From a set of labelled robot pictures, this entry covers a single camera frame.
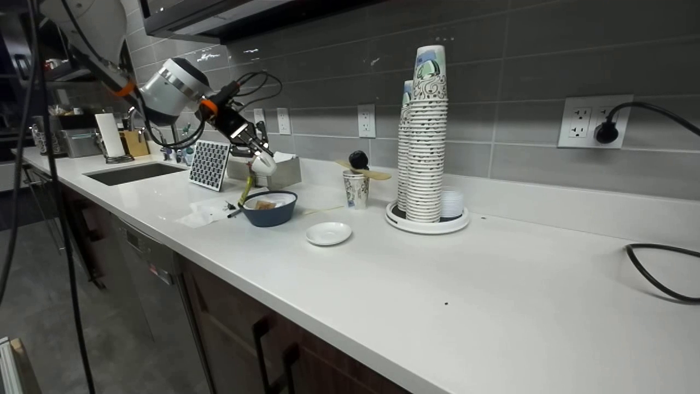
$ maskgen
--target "white countertop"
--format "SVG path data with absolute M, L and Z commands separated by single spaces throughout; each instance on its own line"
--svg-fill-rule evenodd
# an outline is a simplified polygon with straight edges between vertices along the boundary
M 34 149 L 27 162 L 47 170 Z M 622 254 L 640 239 L 490 214 L 472 214 L 458 234 L 416 236 L 389 227 L 378 201 L 343 208 L 334 183 L 294 185 L 296 217 L 263 229 L 244 214 L 222 219 L 234 185 L 210 192 L 187 170 L 123 185 L 83 174 L 103 169 L 117 163 L 59 159 L 66 185 L 411 391 L 700 387 L 700 309 L 668 301 L 640 278 Z M 306 227 L 328 219 L 354 236 L 309 244 Z

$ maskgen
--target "white saucer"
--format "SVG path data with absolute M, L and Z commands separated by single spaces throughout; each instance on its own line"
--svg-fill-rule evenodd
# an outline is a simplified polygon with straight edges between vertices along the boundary
M 340 244 L 353 236 L 353 227 L 340 220 L 327 220 L 306 229 L 310 244 Z

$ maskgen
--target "gray wall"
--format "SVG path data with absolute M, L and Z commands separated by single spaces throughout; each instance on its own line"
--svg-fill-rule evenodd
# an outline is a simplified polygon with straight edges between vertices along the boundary
M 185 54 L 212 87 L 269 70 L 285 93 L 260 102 L 280 150 L 341 159 L 353 149 L 396 167 L 402 78 L 420 44 L 448 48 L 446 170 L 475 176 L 700 197 L 700 137 L 632 111 L 624 150 L 556 149 L 566 97 L 634 93 L 700 122 L 698 0 L 395 0 L 227 46 L 145 36 L 136 0 L 130 48 L 145 80 Z M 357 105 L 377 105 L 377 139 L 357 137 Z

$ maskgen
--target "bowl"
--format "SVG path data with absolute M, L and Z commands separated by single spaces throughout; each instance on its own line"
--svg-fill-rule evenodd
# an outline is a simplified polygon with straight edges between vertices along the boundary
M 296 203 L 297 195 L 290 190 L 257 192 L 244 201 L 244 214 L 257 227 L 274 227 L 291 219 Z

